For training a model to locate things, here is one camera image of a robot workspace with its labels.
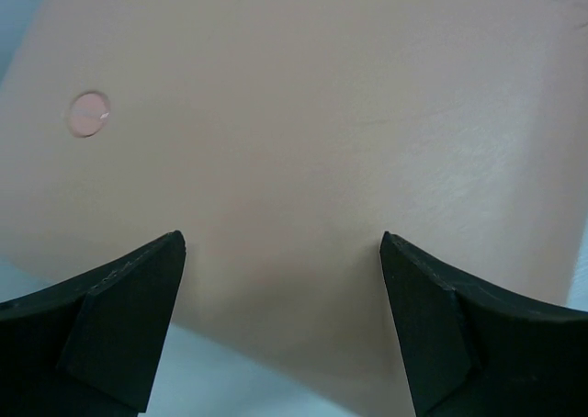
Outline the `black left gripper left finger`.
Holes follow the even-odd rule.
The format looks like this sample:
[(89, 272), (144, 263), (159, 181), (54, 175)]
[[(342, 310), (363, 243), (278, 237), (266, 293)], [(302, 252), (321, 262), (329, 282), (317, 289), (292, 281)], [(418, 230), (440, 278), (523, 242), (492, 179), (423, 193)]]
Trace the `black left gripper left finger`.
[(1, 304), (4, 416), (146, 412), (187, 256), (172, 231)]

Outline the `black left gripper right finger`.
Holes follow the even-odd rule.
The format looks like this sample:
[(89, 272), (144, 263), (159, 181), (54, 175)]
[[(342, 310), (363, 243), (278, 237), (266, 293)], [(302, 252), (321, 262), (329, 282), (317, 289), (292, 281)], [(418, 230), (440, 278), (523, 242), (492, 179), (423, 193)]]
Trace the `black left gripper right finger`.
[(419, 416), (584, 416), (587, 315), (385, 233), (379, 255)]

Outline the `pink suitcase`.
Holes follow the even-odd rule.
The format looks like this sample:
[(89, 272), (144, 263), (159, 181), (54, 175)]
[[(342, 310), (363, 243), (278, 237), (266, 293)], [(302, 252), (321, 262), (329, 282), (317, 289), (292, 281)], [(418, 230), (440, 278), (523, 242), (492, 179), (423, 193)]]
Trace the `pink suitcase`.
[(65, 279), (181, 231), (178, 322), (409, 416), (382, 235), (563, 304), (586, 142), (587, 0), (44, 0), (1, 86), (1, 255)]

